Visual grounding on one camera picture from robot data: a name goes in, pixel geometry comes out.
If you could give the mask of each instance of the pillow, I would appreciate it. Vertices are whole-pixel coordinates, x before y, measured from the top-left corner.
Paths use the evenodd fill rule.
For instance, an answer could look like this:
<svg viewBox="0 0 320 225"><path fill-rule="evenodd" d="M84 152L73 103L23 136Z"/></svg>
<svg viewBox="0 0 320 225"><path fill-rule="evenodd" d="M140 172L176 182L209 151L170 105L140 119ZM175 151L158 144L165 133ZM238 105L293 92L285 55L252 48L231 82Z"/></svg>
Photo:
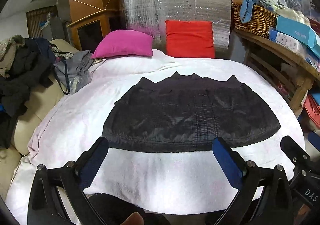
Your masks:
<svg viewBox="0 0 320 225"><path fill-rule="evenodd" d="M166 20L167 55L215 58L212 22Z"/></svg>
<svg viewBox="0 0 320 225"><path fill-rule="evenodd" d="M91 58L129 54L152 56L152 40L152 36L138 31L116 30L105 36Z"/></svg>

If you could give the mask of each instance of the gray bag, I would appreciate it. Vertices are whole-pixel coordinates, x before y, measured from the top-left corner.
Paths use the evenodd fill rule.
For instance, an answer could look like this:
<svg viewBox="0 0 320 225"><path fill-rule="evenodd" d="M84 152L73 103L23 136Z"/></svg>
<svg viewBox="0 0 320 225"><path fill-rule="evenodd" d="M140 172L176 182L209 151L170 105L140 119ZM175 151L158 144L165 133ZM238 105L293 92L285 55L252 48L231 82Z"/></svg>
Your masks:
<svg viewBox="0 0 320 225"><path fill-rule="evenodd" d="M74 78L81 79L81 86L76 87L76 92L90 81L89 67L92 64L91 51L79 51L72 58L57 62L54 64L55 77L60 85L62 83L66 88L65 92L61 85L60 88L64 94L70 93L70 83Z"/></svg>

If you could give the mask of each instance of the silver foil panel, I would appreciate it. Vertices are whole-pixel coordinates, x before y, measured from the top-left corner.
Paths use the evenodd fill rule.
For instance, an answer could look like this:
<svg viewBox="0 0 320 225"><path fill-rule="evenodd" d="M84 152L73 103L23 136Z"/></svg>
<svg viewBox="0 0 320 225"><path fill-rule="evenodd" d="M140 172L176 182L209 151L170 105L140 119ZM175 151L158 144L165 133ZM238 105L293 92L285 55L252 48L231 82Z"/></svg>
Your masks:
<svg viewBox="0 0 320 225"><path fill-rule="evenodd" d="M123 0L123 12L126 28L152 35L163 52L166 20L211 21L216 57L228 57L231 0Z"/></svg>

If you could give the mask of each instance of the blue box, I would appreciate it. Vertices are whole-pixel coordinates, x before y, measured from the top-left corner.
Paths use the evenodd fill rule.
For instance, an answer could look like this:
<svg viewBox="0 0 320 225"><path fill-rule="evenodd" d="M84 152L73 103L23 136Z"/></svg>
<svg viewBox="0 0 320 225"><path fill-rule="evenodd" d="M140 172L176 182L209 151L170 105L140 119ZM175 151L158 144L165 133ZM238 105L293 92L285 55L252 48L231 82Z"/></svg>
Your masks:
<svg viewBox="0 0 320 225"><path fill-rule="evenodd" d="M320 59L320 38L310 26L278 16L276 29L304 43Z"/></svg>

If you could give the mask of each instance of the finger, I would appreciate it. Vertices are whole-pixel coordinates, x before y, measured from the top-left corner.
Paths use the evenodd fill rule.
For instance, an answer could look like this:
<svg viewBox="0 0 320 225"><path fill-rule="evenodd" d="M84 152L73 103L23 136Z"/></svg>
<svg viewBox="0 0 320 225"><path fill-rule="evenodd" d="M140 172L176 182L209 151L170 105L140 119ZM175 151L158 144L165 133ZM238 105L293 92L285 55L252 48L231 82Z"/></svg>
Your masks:
<svg viewBox="0 0 320 225"><path fill-rule="evenodd" d="M139 213L132 213L121 225L144 225L143 218Z"/></svg>

